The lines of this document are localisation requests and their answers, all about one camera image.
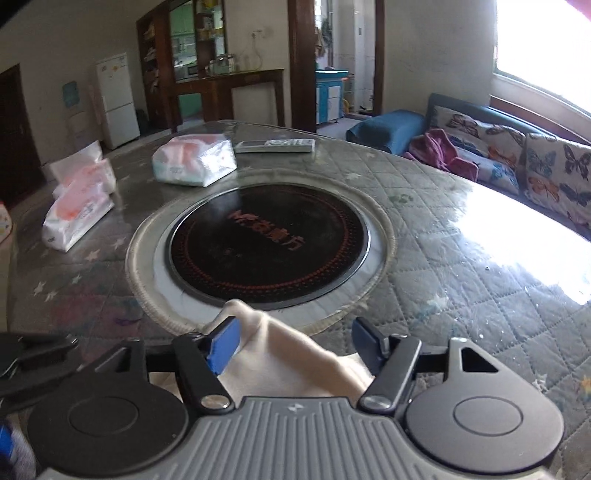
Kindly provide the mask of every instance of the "metal screw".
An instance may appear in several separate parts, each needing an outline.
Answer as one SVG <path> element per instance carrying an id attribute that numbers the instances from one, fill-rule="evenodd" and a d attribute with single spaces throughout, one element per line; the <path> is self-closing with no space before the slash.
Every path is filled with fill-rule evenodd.
<path id="1" fill-rule="evenodd" d="M 370 395 L 369 397 L 363 397 L 361 404 L 371 411 L 384 411 L 392 406 L 392 401 L 382 395 Z"/>
<path id="2" fill-rule="evenodd" d="M 201 399 L 201 405 L 208 410 L 223 410 L 230 406 L 230 399 L 225 395 L 205 395 Z"/>

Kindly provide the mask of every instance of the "window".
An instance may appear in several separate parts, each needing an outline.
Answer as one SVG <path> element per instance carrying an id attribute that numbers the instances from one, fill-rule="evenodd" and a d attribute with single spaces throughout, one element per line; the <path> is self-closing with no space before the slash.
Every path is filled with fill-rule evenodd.
<path id="1" fill-rule="evenodd" d="M 591 112 L 591 21 L 566 0 L 497 0 L 496 7 L 497 73 Z"/>

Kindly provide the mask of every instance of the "sofa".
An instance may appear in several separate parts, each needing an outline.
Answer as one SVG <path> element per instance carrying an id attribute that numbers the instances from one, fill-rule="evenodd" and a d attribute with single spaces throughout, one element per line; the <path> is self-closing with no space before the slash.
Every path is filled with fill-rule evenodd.
<path id="1" fill-rule="evenodd" d="M 435 106 L 442 106 L 471 116 L 475 120 L 489 124 L 500 124 L 515 128 L 524 134 L 549 134 L 535 125 L 524 122 L 512 115 L 488 106 L 474 105 L 456 98 L 432 93 L 427 105 L 427 115 L 396 110 L 384 115 L 375 116 L 358 123 L 347 130 L 347 142 L 365 145 L 366 147 L 383 150 L 394 155 L 402 155 L 408 150 L 413 137 L 422 135 L 431 125 Z"/>
<path id="2" fill-rule="evenodd" d="M 430 128 L 442 128 L 460 157 L 466 158 L 463 152 L 471 155 L 469 161 L 478 159 L 474 161 L 479 166 L 478 183 L 591 240 L 591 147 L 558 138 L 494 108 L 438 93 L 429 97 L 426 115 L 406 110 L 386 113 L 358 123 L 347 131 L 346 139 L 403 155 L 411 140 Z"/>

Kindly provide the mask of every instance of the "doorway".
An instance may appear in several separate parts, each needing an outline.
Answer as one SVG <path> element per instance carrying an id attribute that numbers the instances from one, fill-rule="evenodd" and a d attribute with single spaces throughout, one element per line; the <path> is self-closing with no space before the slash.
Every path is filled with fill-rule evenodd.
<path id="1" fill-rule="evenodd" d="M 370 2 L 288 0 L 293 128 L 340 132 L 381 114 L 384 0 Z"/>
<path id="2" fill-rule="evenodd" d="M 45 182 L 15 65 L 0 73 L 0 200 L 12 207 Z"/>

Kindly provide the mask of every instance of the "sunlight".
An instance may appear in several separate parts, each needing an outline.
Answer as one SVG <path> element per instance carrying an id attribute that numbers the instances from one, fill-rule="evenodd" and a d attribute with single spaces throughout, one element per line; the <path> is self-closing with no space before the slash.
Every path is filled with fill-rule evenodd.
<path id="1" fill-rule="evenodd" d="M 591 244 L 508 197 L 475 189 L 455 225 L 498 265 L 520 265 L 580 305 L 591 300 Z"/>
<path id="2" fill-rule="evenodd" d="M 497 0 L 497 67 L 591 112 L 591 21 L 565 0 Z"/>

